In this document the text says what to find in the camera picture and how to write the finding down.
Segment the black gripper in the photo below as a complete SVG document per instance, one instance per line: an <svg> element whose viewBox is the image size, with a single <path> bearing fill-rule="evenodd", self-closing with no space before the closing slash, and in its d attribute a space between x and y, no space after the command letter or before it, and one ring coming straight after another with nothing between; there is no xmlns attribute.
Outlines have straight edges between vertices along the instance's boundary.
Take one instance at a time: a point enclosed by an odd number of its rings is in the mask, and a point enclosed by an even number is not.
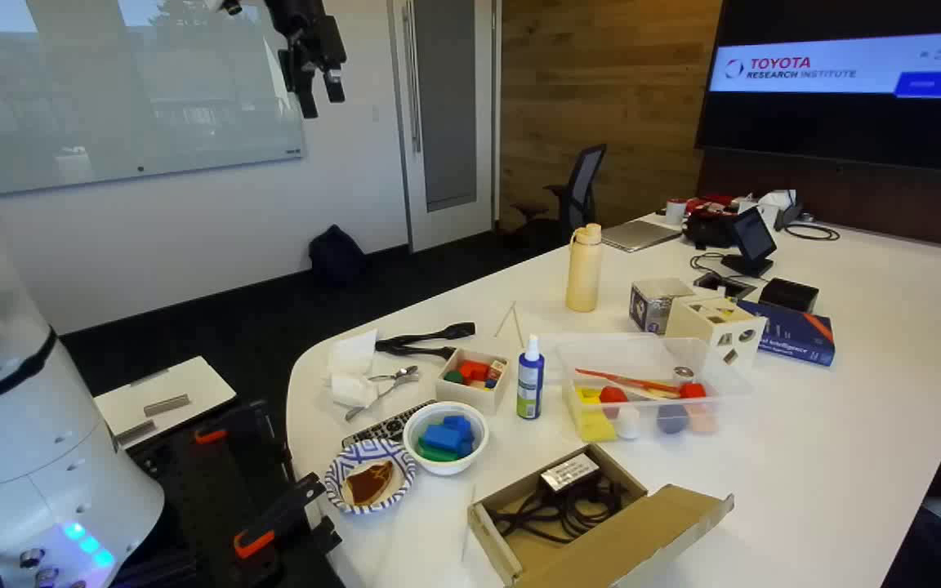
<svg viewBox="0 0 941 588"><path fill-rule="evenodd" d="M348 49L337 19L324 10L324 0L266 0L275 31L286 40L280 73L294 80L294 95L304 118L316 118L314 68L324 73L327 98L348 103L341 64Z"/></svg>

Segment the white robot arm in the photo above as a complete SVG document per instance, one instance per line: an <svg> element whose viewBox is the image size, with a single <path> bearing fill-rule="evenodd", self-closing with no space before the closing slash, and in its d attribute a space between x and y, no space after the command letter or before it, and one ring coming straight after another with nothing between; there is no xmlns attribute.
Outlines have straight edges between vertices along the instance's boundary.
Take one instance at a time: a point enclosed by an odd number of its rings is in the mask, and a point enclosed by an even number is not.
<svg viewBox="0 0 941 588"><path fill-rule="evenodd" d="M280 459L266 419L235 411L174 449L198 465L204 549L144 563L167 489L124 452L0 248L0 588L342 588L341 537L306 512L314 478L288 479L266 510L245 504L241 466Z"/></svg>

